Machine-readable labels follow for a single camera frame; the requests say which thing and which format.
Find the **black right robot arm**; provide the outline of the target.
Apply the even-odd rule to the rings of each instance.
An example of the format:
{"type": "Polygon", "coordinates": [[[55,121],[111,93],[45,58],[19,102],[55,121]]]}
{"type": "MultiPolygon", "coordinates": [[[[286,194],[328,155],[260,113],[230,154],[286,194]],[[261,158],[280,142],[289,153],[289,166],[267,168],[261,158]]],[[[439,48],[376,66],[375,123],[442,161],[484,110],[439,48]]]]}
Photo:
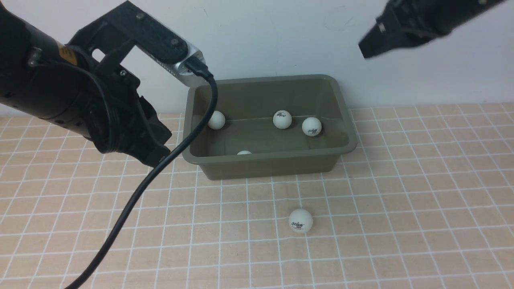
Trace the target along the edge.
{"type": "Polygon", "coordinates": [[[503,3],[502,0],[389,0],[360,40],[365,59],[421,47],[503,3]]]}

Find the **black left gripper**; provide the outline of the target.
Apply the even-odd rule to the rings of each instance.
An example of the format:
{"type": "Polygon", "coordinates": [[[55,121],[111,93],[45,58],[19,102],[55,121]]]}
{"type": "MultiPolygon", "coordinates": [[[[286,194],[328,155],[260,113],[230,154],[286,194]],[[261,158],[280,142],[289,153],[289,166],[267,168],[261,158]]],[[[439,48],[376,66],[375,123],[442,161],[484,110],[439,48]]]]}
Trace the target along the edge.
{"type": "Polygon", "coordinates": [[[165,143],[171,131],[156,110],[137,92],[138,77],[125,68],[112,75],[86,72],[80,95],[80,134],[96,142],[101,153],[130,155],[148,167],[157,167],[171,151],[165,143]]]}

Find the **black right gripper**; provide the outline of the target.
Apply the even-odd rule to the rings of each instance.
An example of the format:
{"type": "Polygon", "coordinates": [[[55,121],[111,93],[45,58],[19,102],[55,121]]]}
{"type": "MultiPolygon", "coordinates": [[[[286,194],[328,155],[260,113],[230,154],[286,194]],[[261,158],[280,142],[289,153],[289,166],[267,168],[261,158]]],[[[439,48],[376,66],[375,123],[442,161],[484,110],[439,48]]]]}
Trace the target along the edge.
{"type": "Polygon", "coordinates": [[[359,42],[365,59],[400,48],[423,46],[442,33],[426,20],[414,0],[389,0],[382,14],[359,42]]]}

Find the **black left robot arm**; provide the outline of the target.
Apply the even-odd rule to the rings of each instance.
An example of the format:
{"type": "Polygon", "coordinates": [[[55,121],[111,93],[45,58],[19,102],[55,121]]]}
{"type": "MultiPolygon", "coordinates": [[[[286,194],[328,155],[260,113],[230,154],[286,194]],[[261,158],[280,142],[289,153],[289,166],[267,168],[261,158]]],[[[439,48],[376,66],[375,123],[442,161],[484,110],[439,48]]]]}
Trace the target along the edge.
{"type": "Polygon", "coordinates": [[[79,134],[102,154],[157,166],[170,153],[172,133],[121,65],[134,47],[169,58],[151,44],[151,24],[156,20],[126,1],[64,45],[1,5],[1,104],[79,134]]]}

